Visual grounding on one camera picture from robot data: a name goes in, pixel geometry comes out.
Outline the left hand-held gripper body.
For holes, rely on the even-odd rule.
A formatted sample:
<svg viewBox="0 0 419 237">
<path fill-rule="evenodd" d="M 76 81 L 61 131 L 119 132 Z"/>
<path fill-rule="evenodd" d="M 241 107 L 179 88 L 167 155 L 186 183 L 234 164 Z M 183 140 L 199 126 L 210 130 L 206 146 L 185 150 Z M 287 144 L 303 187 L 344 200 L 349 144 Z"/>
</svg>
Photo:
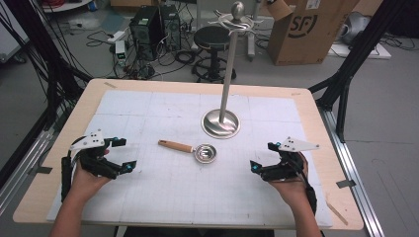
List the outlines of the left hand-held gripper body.
<svg viewBox="0 0 419 237">
<path fill-rule="evenodd" d="M 72 163 L 79 161 L 81 167 L 94 176 L 115 179 L 121 166 L 105 158 L 106 150 L 112 146 L 112 139 L 105 138 L 101 129 L 77 138 L 69 148 L 69 152 L 75 151 Z"/>
</svg>

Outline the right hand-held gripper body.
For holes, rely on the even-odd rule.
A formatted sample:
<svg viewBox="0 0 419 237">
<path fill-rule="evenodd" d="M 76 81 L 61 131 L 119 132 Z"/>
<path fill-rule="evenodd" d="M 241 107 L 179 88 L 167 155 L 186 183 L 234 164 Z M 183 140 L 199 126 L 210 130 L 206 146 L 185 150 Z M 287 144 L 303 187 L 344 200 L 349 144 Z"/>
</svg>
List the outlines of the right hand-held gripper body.
<svg viewBox="0 0 419 237">
<path fill-rule="evenodd" d="M 261 178 L 266 181 L 279 181 L 296 177 L 302 173 L 303 161 L 299 156 L 301 151 L 315 150 L 319 148 L 318 144 L 298 140 L 288 137 L 280 142 L 280 151 L 278 152 L 281 161 L 277 165 L 263 167 Z"/>
</svg>

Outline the metal strainer with wooden handle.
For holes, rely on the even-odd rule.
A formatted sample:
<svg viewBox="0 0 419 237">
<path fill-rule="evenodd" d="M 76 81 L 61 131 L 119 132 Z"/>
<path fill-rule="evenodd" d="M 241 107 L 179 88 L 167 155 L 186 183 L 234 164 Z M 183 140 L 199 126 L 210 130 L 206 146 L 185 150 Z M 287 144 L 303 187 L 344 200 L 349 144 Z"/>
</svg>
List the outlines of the metal strainer with wooden handle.
<svg viewBox="0 0 419 237">
<path fill-rule="evenodd" d="M 200 144 L 196 147 L 169 140 L 159 140 L 158 144 L 170 149 L 191 153 L 195 159 L 203 164 L 209 164 L 215 160 L 216 149 L 210 144 Z"/>
</svg>

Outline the steel utensil stand with hooks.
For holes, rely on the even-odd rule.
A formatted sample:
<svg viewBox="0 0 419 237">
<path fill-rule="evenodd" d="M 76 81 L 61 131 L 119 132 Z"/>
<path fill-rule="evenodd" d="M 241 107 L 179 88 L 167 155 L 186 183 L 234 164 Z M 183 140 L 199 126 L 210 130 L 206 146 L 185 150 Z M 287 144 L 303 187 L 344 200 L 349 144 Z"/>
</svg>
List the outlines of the steel utensil stand with hooks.
<svg viewBox="0 0 419 237">
<path fill-rule="evenodd" d="M 229 50 L 220 108 L 208 111 L 203 116 L 202 128 L 207 135 L 213 138 L 228 139 L 236 135 L 240 129 L 239 117 L 234 112 L 227 109 L 238 34 L 252 32 L 254 21 L 245 15 L 245 5 L 241 1 L 236 1 L 232 4 L 228 14 L 219 13 L 215 23 L 228 30 Z"/>
</svg>

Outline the person's left hand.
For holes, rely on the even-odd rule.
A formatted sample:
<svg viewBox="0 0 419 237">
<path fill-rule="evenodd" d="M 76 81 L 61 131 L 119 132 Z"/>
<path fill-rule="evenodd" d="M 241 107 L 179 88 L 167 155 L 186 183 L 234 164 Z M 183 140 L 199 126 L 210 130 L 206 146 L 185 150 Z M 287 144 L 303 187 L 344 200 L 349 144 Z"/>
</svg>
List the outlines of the person's left hand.
<svg viewBox="0 0 419 237">
<path fill-rule="evenodd" d="M 85 203 L 109 181 L 109 178 L 94 176 L 90 172 L 84 170 L 80 163 L 77 163 L 68 196 L 81 203 Z"/>
</svg>

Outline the person's right hand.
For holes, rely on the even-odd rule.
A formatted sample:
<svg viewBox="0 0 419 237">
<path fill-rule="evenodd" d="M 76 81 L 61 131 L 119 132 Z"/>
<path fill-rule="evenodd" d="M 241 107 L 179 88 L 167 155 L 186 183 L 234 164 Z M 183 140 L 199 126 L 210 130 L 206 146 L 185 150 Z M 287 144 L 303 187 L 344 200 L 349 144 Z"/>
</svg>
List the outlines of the person's right hand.
<svg viewBox="0 0 419 237">
<path fill-rule="evenodd" d="M 284 202 L 290 207 L 302 207 L 308 204 L 305 193 L 306 184 L 302 175 L 284 181 L 273 181 L 270 185 L 279 192 Z"/>
</svg>

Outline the white grid mat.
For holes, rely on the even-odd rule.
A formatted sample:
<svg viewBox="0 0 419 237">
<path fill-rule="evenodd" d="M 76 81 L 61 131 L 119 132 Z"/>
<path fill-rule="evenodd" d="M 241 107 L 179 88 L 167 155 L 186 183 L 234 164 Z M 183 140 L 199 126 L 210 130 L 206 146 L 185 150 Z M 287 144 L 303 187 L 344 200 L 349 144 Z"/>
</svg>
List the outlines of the white grid mat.
<svg viewBox="0 0 419 237">
<path fill-rule="evenodd" d="M 214 139 L 202 129 L 204 114 L 220 103 L 218 95 L 111 90 L 102 97 L 87 131 L 123 137 L 108 160 L 135 161 L 135 169 L 107 183 L 87 203 L 86 222 L 144 225 L 292 228 L 291 209 L 278 192 L 250 170 L 250 161 L 279 163 L 269 142 L 303 140 L 292 99 L 232 95 L 227 107 L 240 119 L 239 132 Z M 169 140 L 196 147 L 210 144 L 215 160 L 158 144 Z"/>
</svg>

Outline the thin wooden stick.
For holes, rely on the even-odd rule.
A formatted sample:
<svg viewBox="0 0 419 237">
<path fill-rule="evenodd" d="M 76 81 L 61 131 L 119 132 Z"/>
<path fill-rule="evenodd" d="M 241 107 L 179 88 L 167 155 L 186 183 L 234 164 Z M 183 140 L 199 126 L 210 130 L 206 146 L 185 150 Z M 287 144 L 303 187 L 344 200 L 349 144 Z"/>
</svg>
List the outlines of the thin wooden stick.
<svg viewBox="0 0 419 237">
<path fill-rule="evenodd" d="M 347 221 L 347 219 L 329 202 L 326 202 L 327 206 L 329 207 L 329 209 L 340 219 L 340 221 L 344 224 L 344 225 L 348 225 L 349 222 Z"/>
</svg>

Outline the small white device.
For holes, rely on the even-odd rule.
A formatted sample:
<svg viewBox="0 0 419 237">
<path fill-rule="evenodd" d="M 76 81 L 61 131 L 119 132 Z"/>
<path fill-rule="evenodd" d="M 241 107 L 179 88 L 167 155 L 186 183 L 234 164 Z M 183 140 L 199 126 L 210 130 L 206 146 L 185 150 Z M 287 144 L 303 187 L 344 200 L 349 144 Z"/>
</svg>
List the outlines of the small white device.
<svg viewBox="0 0 419 237">
<path fill-rule="evenodd" d="M 117 40 L 115 43 L 115 54 L 119 64 L 126 63 L 126 43 L 123 40 Z"/>
</svg>

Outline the white power strip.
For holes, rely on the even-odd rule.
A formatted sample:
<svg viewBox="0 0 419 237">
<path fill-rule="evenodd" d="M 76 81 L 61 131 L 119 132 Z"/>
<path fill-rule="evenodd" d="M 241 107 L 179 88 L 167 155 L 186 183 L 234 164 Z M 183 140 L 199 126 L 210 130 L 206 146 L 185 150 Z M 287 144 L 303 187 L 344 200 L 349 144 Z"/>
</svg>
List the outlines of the white power strip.
<svg viewBox="0 0 419 237">
<path fill-rule="evenodd" d="M 116 42 L 117 40 L 120 40 L 125 35 L 126 35 L 125 31 L 117 31 L 107 39 L 107 42 L 110 42 L 110 43 Z"/>
</svg>

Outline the large black computer tower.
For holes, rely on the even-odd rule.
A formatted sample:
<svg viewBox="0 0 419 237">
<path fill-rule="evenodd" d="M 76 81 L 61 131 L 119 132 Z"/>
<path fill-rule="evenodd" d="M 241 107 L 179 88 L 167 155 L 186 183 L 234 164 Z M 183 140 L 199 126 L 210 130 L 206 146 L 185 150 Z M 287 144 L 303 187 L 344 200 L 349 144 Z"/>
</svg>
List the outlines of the large black computer tower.
<svg viewBox="0 0 419 237">
<path fill-rule="evenodd" d="M 143 60 L 155 60 L 157 45 L 163 39 L 159 8 L 141 6 L 130 20 L 129 28 L 137 56 Z"/>
</svg>

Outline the brown cardboard box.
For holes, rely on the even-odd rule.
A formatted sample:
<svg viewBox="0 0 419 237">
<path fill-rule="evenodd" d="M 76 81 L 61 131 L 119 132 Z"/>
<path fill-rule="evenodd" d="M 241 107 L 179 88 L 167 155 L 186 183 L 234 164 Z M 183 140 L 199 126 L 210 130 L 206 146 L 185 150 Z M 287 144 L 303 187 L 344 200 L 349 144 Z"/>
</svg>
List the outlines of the brown cardboard box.
<svg viewBox="0 0 419 237">
<path fill-rule="evenodd" d="M 274 19 L 267 52 L 277 66 L 319 64 L 360 0 L 266 0 Z"/>
</svg>

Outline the black round stool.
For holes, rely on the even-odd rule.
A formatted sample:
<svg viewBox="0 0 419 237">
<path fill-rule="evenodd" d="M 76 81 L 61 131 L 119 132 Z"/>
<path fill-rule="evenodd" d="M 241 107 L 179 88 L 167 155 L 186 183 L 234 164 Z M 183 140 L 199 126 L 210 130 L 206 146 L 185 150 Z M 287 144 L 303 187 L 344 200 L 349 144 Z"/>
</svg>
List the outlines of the black round stool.
<svg viewBox="0 0 419 237">
<path fill-rule="evenodd" d="M 208 56 L 195 62 L 192 73 L 197 76 L 197 82 L 224 82 L 227 60 L 218 56 L 228 50 L 228 30 L 218 26 L 207 26 L 196 31 L 194 43 L 205 51 Z"/>
</svg>

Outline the slim black computer tower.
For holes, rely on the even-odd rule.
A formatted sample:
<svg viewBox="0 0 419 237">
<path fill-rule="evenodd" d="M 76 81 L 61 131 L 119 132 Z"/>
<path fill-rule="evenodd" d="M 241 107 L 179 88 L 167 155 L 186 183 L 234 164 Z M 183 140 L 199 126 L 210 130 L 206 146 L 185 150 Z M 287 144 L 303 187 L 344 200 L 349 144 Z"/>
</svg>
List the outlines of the slim black computer tower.
<svg viewBox="0 0 419 237">
<path fill-rule="evenodd" d="M 160 7 L 162 30 L 166 46 L 174 51 L 181 49 L 180 17 L 174 5 Z"/>
</svg>

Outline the flat white board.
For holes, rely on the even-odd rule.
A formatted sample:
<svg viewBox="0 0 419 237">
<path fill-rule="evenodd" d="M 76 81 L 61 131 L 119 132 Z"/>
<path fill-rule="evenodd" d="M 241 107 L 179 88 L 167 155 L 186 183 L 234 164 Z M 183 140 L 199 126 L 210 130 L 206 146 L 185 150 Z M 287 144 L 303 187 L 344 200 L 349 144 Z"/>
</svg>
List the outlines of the flat white board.
<svg viewBox="0 0 419 237">
<path fill-rule="evenodd" d="M 330 56 L 337 56 L 346 58 L 350 53 L 350 48 L 341 42 L 333 43 L 330 47 L 328 54 Z M 380 44 L 378 43 L 368 55 L 368 59 L 391 59 L 391 54 Z"/>
</svg>

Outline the grey rounded appliance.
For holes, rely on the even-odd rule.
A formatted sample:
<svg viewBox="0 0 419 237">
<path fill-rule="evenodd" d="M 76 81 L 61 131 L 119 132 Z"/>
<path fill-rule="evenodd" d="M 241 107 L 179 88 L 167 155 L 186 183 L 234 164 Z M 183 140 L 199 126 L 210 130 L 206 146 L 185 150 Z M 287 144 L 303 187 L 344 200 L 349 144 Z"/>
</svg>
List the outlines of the grey rounded appliance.
<svg viewBox="0 0 419 237">
<path fill-rule="evenodd" d="M 371 21 L 370 17 L 359 12 L 352 12 L 342 26 L 340 40 L 345 44 L 352 44 Z"/>
</svg>

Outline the round white table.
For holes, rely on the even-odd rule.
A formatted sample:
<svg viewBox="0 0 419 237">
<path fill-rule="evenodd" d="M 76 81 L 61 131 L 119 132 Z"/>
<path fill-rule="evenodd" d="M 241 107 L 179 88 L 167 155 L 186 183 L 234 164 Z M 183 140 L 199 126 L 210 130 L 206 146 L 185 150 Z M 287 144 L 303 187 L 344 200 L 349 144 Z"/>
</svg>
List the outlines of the round white table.
<svg viewBox="0 0 419 237">
<path fill-rule="evenodd" d="M 87 6 L 92 0 L 80 0 L 79 2 L 71 2 L 70 0 L 62 0 L 62 4 L 52 6 L 50 4 L 42 5 L 42 9 L 46 13 L 58 13 L 69 10 L 74 10 L 80 7 Z"/>
</svg>

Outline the aluminium rail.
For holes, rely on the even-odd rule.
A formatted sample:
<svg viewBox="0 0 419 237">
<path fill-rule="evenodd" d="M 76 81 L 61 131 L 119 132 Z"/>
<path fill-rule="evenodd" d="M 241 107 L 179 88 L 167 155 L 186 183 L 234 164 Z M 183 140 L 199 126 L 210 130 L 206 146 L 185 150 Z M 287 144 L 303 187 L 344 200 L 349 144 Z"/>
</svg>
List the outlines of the aluminium rail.
<svg viewBox="0 0 419 237">
<path fill-rule="evenodd" d="M 342 142 L 338 136 L 335 116 L 332 112 L 326 112 L 322 109 L 319 110 L 319 113 L 323 119 L 331 143 L 337 154 L 337 159 L 339 160 L 345 175 L 346 187 L 351 190 L 357 208 L 362 216 L 364 228 L 367 230 L 370 237 L 385 237 L 349 147 L 345 142 Z"/>
<path fill-rule="evenodd" d="M 23 152 L 22 160 L 0 189 L 0 216 L 6 212 L 16 193 L 32 173 L 36 163 L 40 161 L 47 151 L 53 138 L 53 131 L 42 130 L 39 135 L 30 139 L 29 147 Z"/>
</svg>

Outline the black metal frame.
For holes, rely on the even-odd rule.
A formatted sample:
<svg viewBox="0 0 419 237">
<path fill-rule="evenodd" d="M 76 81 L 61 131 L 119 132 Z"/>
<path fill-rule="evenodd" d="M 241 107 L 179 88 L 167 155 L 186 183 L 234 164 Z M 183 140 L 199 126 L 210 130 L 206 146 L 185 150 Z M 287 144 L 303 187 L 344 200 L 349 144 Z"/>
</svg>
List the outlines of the black metal frame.
<svg viewBox="0 0 419 237">
<path fill-rule="evenodd" d="M 23 161 L 24 155 L 35 142 L 35 138 L 42 130 L 51 128 L 56 119 L 56 109 L 63 100 L 79 99 L 83 89 L 77 82 L 90 82 L 93 77 L 82 72 L 67 62 L 60 54 L 51 36 L 46 30 L 40 13 L 31 0 L 3 0 L 9 11 L 15 17 L 23 31 L 26 33 L 43 63 L 31 57 L 30 49 L 21 44 L 27 52 L 40 79 L 47 82 L 46 98 L 47 107 L 38 118 L 34 126 L 27 133 L 18 148 L 0 170 L 0 190 L 5 187 L 12 175 L 17 171 L 18 165 Z"/>
<path fill-rule="evenodd" d="M 409 0 L 382 0 L 340 68 L 331 77 L 308 88 L 312 94 L 325 90 L 315 101 L 317 107 L 323 111 L 331 112 L 335 102 L 339 101 L 335 132 L 343 143 L 345 143 L 345 118 L 352 79 L 408 2 Z"/>
</svg>

